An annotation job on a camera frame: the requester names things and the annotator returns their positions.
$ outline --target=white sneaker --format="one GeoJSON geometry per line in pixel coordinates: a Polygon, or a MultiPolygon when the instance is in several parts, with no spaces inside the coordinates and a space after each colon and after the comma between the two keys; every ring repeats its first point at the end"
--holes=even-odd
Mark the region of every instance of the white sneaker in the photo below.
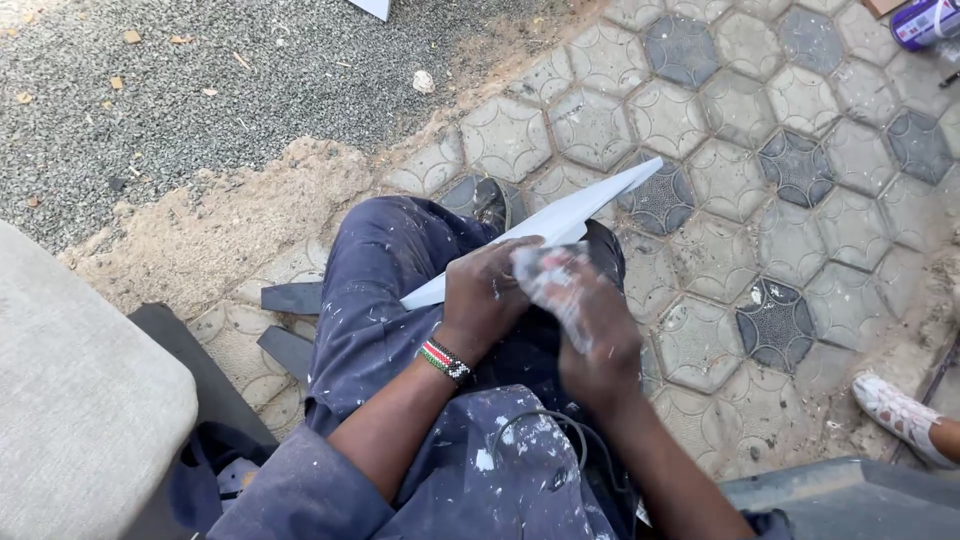
{"type": "Polygon", "coordinates": [[[960,468],[930,442],[930,427],[940,424],[938,419],[942,417],[937,411],[908,398],[873,373],[865,373],[853,380],[853,395],[875,422],[903,439],[920,457],[942,469],[960,468]],[[889,413],[889,420],[880,418],[884,412],[889,413]],[[896,428],[897,422],[902,422],[900,430],[896,428]]]}

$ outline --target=person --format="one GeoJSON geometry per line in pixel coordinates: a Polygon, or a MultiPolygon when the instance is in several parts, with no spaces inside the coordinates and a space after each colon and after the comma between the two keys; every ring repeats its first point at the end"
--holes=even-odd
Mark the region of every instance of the person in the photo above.
{"type": "Polygon", "coordinates": [[[917,456],[940,469],[960,468],[960,422],[907,397],[875,373],[857,375],[852,387],[860,407],[917,456]]]}
{"type": "Polygon", "coordinates": [[[638,496],[671,538],[789,538],[734,509],[641,392],[615,236],[571,261],[591,348],[531,307],[491,178],[475,217],[411,197],[352,209],[326,266],[304,423],[207,538],[634,538],[638,496]],[[446,272],[444,304],[400,299],[446,272]]]}

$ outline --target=paving stone pavement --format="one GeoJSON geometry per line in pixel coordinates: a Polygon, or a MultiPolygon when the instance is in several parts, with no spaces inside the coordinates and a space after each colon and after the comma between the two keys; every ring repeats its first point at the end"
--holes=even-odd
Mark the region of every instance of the paving stone pavement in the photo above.
{"type": "Polygon", "coordinates": [[[489,174],[518,221],[662,156],[597,215],[648,336],[644,391],[714,478],[778,469],[815,429],[801,395],[838,391],[903,317],[960,204],[960,103],[885,24],[853,0],[611,0],[384,184],[470,215],[489,174]]]}

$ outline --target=purple can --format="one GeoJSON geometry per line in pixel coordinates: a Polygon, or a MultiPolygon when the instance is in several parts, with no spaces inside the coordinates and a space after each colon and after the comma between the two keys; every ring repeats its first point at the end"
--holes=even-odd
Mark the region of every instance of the purple can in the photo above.
{"type": "Polygon", "coordinates": [[[890,32],[904,49],[919,51],[960,35],[960,7],[956,0],[913,0],[894,13],[890,32]]]}

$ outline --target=wood chip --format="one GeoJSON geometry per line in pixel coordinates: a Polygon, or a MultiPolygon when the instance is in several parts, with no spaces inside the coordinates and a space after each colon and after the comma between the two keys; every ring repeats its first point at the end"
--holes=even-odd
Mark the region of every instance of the wood chip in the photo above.
{"type": "Polygon", "coordinates": [[[233,57],[240,62],[240,65],[246,67],[248,71],[252,71],[252,69],[250,68],[250,65],[247,63],[247,61],[243,60],[243,57],[240,56],[240,53],[233,51],[233,57]]]}

